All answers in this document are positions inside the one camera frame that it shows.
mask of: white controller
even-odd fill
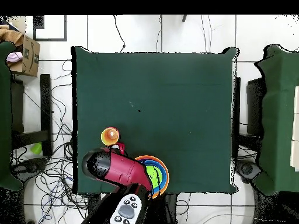
[[[142,203],[137,195],[124,196],[111,216],[110,224],[135,224],[141,207]]]

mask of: cardboard box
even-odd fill
[[[26,16],[12,16],[7,19],[7,22],[13,24],[21,33],[26,30]]]
[[[23,60],[9,66],[17,75],[37,76],[39,70],[40,44],[24,34]]]

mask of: floor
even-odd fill
[[[123,15],[116,16],[117,27],[126,44],[124,52],[150,51],[165,53],[221,53],[227,47],[237,47],[240,55],[237,60],[237,76],[241,77],[241,112],[240,131],[246,133],[246,83],[260,77],[254,62],[263,58],[263,49],[268,44],[280,44],[285,49],[294,51],[299,47],[299,17],[284,15],[188,15],[182,22],[183,15]],[[66,107],[64,122],[72,129],[71,97],[71,46],[82,46],[98,53],[120,52],[123,42],[115,27],[113,16],[45,16],[44,29],[36,29],[36,38],[40,43],[39,75],[50,74],[56,99]],[[33,17],[26,18],[26,34],[33,38]],[[40,105],[39,75],[37,78],[20,76],[25,84],[25,92]],[[25,132],[40,130],[40,109],[27,97],[24,98]],[[60,119],[60,112],[53,104],[53,118]],[[69,135],[58,135],[58,127],[53,123],[54,149],[69,141]],[[28,152],[22,158],[28,159],[34,154]],[[54,157],[63,156],[59,150]],[[72,164],[67,167],[72,173]],[[244,184],[238,175],[231,175],[238,192],[233,195],[184,194],[179,195],[177,220],[179,224],[251,224],[254,212],[252,188]],[[53,181],[53,186],[44,185]],[[49,205],[45,193],[53,190],[55,178],[31,179],[25,191],[25,216],[27,220],[38,222],[43,217],[42,208]],[[82,216],[73,208],[65,213],[64,206],[53,207],[47,219],[41,224],[80,224]]]

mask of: green tablecloth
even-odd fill
[[[253,182],[266,195],[276,191],[299,192],[299,172],[290,166],[299,52],[271,45],[256,66],[265,78],[267,93],[262,103],[265,134],[259,158],[263,172]]]
[[[83,156],[103,146],[100,134],[110,126],[119,129],[130,157],[153,155],[165,163],[166,192],[235,192],[230,117],[236,54],[236,48],[223,54],[98,54],[72,47],[78,193],[114,190],[81,169]]]

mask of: tile grout line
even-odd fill
[[[86,20],[87,20],[87,50],[88,50],[88,15],[86,16]]]
[[[177,204],[176,206],[186,206],[186,204]],[[189,204],[197,207],[254,207],[255,205],[214,205],[214,204]]]
[[[39,60],[39,62],[64,62],[65,60],[60,60],[60,59],[53,59],[53,60]],[[251,62],[251,63],[255,63],[257,61],[236,61],[237,63],[239,62]]]
[[[237,15],[235,15],[235,47],[237,47]]]
[[[237,15],[235,15],[235,48],[237,47]],[[232,194],[231,194],[231,217],[230,217],[230,224],[232,220]]]
[[[232,195],[231,195],[231,219],[232,219]]]
[[[163,15],[161,15],[161,52],[163,47]]]

